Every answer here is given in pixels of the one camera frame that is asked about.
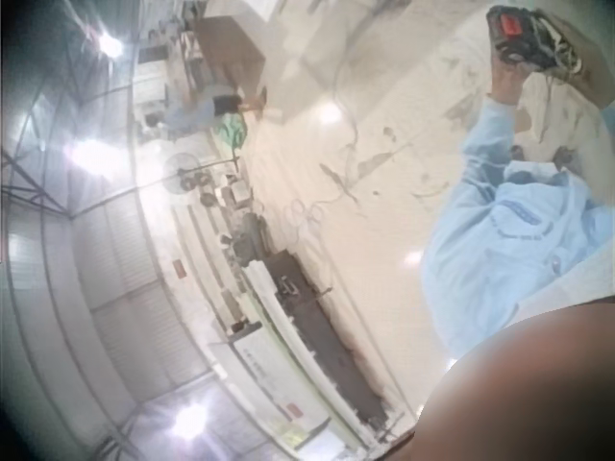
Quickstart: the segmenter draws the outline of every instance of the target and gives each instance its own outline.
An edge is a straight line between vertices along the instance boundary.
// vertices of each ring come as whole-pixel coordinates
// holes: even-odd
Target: light fixture
[[[326,125],[339,122],[342,119],[342,111],[336,103],[327,103],[320,109],[320,121]]]
[[[103,176],[109,181],[123,164],[122,153],[118,149],[96,139],[78,142],[69,156],[73,163],[88,173]]]
[[[100,51],[113,59],[119,58],[124,52],[122,42],[117,38],[113,38],[106,32],[98,37],[98,46],[100,47]]]
[[[203,433],[206,423],[207,410],[203,405],[194,404],[178,413],[173,433],[189,441]]]
[[[423,259],[423,252],[421,250],[417,250],[414,252],[410,252],[406,255],[404,259],[404,264],[408,267],[418,266],[418,264]]]

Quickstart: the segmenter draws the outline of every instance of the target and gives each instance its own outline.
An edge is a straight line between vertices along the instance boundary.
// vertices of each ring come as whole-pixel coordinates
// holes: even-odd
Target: green bag
[[[225,113],[218,128],[218,135],[225,144],[231,146],[231,149],[241,148],[248,135],[248,127],[243,115],[240,113]]]

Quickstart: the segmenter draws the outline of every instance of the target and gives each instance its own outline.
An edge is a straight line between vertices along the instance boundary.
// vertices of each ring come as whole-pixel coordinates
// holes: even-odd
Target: person
[[[409,442],[382,460],[615,459],[615,304],[606,301],[483,342],[438,383]]]
[[[267,103],[267,89],[264,88],[258,98],[243,99],[241,96],[223,95],[204,98],[196,104],[172,103],[164,111],[145,115],[145,125],[149,129],[165,128],[173,137],[193,134],[213,126],[219,117],[226,113],[242,113],[251,110],[263,110]]]
[[[543,14],[583,60],[577,75],[559,69],[552,75],[602,109],[615,135],[615,114],[608,107],[615,100],[615,79],[599,47],[569,23]],[[504,328],[520,301],[566,274],[613,234],[613,209],[595,203],[583,179],[552,164],[511,161],[515,110],[530,72],[525,63],[509,65],[492,53],[492,90],[463,144],[465,170],[424,252],[426,301],[455,358]]]

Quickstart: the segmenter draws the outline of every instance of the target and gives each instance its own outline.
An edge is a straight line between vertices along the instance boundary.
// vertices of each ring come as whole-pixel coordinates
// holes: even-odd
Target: handheld device
[[[571,74],[580,72],[582,62],[572,45],[538,12],[493,7],[487,13],[487,22],[491,42],[502,61],[527,62],[539,72],[554,67]]]

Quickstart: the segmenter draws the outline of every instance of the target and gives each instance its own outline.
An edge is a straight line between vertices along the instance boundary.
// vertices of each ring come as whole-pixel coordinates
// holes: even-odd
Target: hand
[[[533,68],[524,62],[507,64],[495,50],[491,50],[491,99],[508,106],[517,106],[523,92],[523,84]]]
[[[541,10],[536,12],[553,24],[582,61],[578,74],[570,74],[560,68],[549,69],[545,73],[568,83],[599,109],[605,109],[615,101],[615,78],[598,45],[569,22]]]

